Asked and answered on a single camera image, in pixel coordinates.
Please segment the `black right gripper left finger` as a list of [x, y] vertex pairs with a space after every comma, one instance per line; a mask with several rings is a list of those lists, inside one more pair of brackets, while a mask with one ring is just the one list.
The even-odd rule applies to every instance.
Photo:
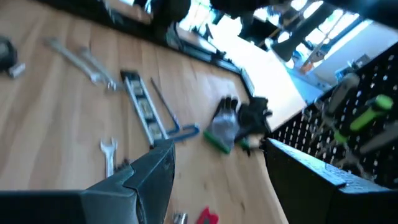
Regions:
[[154, 147], [80, 190], [0, 190], [0, 224], [163, 224], [175, 178], [175, 143]]

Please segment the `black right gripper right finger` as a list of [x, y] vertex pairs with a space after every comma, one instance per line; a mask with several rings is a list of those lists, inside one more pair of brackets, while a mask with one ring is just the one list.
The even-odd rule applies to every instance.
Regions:
[[263, 142], [289, 224], [398, 224], [398, 190], [349, 174], [275, 139]]

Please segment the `green black handle screwdriver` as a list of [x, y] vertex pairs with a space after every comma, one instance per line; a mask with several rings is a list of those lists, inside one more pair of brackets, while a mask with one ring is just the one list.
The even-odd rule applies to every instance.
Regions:
[[332, 143], [336, 145], [346, 143], [350, 136], [360, 133], [373, 121], [388, 114], [393, 106], [394, 100], [383, 94], [368, 100], [334, 132]]

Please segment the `red handled tool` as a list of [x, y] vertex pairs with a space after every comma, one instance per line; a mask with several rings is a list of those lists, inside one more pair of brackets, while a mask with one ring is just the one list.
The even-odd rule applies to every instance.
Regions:
[[205, 207], [197, 218], [195, 224], [218, 224], [218, 221], [219, 216], [212, 213], [209, 207]]

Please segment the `long chrome combination wrench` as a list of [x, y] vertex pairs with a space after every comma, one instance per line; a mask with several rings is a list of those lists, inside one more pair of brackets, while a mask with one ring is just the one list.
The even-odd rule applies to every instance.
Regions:
[[105, 177], [108, 178], [114, 174], [114, 155], [118, 148], [118, 141], [111, 138], [111, 143], [106, 144], [102, 139], [99, 142], [99, 148], [105, 158]]

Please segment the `black work glove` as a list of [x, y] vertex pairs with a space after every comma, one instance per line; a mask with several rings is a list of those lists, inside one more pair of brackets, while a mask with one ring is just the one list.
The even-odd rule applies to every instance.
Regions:
[[238, 110], [239, 131], [234, 139], [241, 142], [252, 134], [269, 134], [271, 128], [267, 121], [273, 112], [268, 108], [269, 100], [264, 97], [253, 97], [248, 103], [242, 103]]

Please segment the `chrome socket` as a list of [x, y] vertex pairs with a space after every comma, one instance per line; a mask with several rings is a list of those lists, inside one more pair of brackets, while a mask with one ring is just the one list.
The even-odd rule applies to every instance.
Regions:
[[187, 224], [188, 215], [186, 213], [175, 213], [173, 222], [174, 224]]

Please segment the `black metal pegboard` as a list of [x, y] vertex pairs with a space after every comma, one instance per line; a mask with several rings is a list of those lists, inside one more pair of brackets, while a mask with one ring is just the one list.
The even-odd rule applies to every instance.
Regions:
[[[398, 139], [369, 154], [359, 149], [372, 137], [383, 132], [388, 124], [398, 121], [398, 43], [357, 69], [360, 78], [357, 89], [342, 102], [334, 116], [323, 115], [332, 92], [308, 105], [269, 136], [299, 151], [370, 180], [383, 187], [398, 189]], [[334, 132], [377, 95], [387, 95], [394, 100], [388, 114], [373, 121], [365, 130], [350, 136], [346, 143], [332, 143]]]

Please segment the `black tape measure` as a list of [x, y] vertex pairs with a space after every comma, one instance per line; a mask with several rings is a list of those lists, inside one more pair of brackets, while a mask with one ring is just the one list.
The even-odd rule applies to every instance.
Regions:
[[0, 35], [0, 73], [6, 73], [10, 78], [17, 78], [25, 70], [25, 63], [20, 63], [18, 53], [12, 42]]

